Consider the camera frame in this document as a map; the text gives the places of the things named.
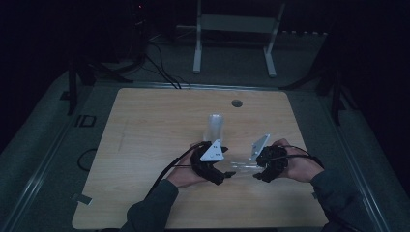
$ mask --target small round object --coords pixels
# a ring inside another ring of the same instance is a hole
[[[242,105],[243,105],[243,103],[242,103],[242,101],[240,101],[240,100],[232,100],[232,105],[234,106],[234,107],[241,107]]]

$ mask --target white triangular piece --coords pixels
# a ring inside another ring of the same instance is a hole
[[[256,142],[252,143],[252,153],[250,154],[250,160],[255,161],[256,158],[260,155],[263,148],[265,147],[266,142],[268,141],[270,134],[265,134],[263,137],[259,138]]]
[[[222,148],[220,147],[220,140],[217,139],[208,148],[204,155],[201,157],[201,161],[222,161],[223,160],[223,153]]]

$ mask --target sleeve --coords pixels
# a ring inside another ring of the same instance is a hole
[[[322,232],[374,231],[362,195],[341,175],[325,170],[317,174],[311,184],[329,220]]]
[[[178,189],[168,180],[161,180],[151,194],[127,212],[127,222],[121,232],[163,231]]]

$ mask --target table top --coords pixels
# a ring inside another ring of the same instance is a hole
[[[233,100],[243,105],[234,107]],[[306,148],[290,102],[282,92],[122,89],[106,124],[73,217],[77,229],[119,228],[128,208],[144,199],[163,169],[191,143],[201,141],[208,116],[224,118],[222,145],[229,148],[215,167],[237,171],[220,186],[181,188],[167,228],[258,228],[323,226],[327,220],[310,184],[289,179],[271,183],[252,174],[251,144],[286,138]]]

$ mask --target dark background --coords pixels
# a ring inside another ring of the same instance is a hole
[[[128,55],[132,20],[148,18],[170,39],[176,24],[195,25],[195,1],[2,1],[0,151],[73,55],[116,62]],[[269,0],[204,1],[218,14],[265,15]],[[407,1],[288,1],[279,31],[328,32],[315,68],[336,66],[397,177],[409,192],[409,44]],[[141,52],[135,46],[132,54]]]

